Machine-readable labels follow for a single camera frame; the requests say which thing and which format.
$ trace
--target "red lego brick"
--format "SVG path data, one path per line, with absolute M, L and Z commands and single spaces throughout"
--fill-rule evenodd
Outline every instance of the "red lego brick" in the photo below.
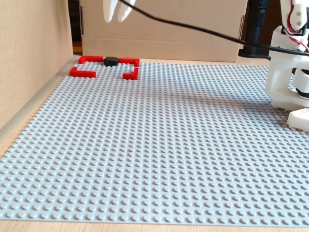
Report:
M 70 76 L 74 77 L 96 77 L 97 73 L 94 71 L 80 71 L 76 67 L 72 67 L 70 70 Z
M 134 64 L 135 67 L 139 67 L 140 66 L 140 59 L 119 58 L 118 63 L 120 63 L 120 64 Z
M 103 62 L 103 57 L 94 57 L 94 56 L 81 56 L 79 57 L 79 63 L 84 64 L 86 61 L 88 62 Z
M 122 79 L 123 80 L 138 80 L 138 76 L 139 76 L 139 69 L 134 68 L 133 73 L 122 74 Z

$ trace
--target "cardboard box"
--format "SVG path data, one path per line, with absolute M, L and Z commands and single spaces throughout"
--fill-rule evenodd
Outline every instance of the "cardboard box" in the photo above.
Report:
M 2 1 L 0 29 L 1 129 L 72 57 L 68 1 Z
M 240 38 L 247 0 L 137 0 L 153 15 Z M 106 24 L 102 0 L 80 0 L 85 55 L 236 62 L 239 45 L 202 32 L 156 22 L 132 11 Z

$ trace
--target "lego baseplate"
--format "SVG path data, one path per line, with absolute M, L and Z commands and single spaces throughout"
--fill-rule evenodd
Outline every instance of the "lego baseplate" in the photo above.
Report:
M 0 163 L 0 219 L 309 225 L 309 134 L 267 67 L 76 64 Z

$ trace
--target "wooden table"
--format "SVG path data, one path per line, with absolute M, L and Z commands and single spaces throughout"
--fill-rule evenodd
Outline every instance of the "wooden table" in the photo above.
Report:
M 9 149 L 20 132 L 30 122 L 42 104 L 46 101 L 57 84 L 66 75 L 79 56 L 63 67 L 33 97 L 14 118 L 0 130 L 0 157 Z M 227 64 L 227 65 L 269 65 L 266 59 L 238 58 L 237 63 L 176 61 L 176 60 L 149 60 L 141 62 L 168 62 L 187 64 Z M 78 222 L 39 222 L 39 221 L 0 221 L 0 232 L 309 232 L 309 228 L 263 228 L 263 227 L 219 227 L 219 226 L 182 226 L 182 225 L 145 225 L 145 224 L 108 224 L 108 223 L 78 223 Z

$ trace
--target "black pole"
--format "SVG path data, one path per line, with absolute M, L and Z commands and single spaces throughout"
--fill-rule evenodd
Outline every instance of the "black pole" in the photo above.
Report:
M 246 42 L 259 43 L 267 8 L 268 0 L 249 0 Z M 268 58 L 260 50 L 247 46 L 239 51 L 239 55 L 248 58 Z

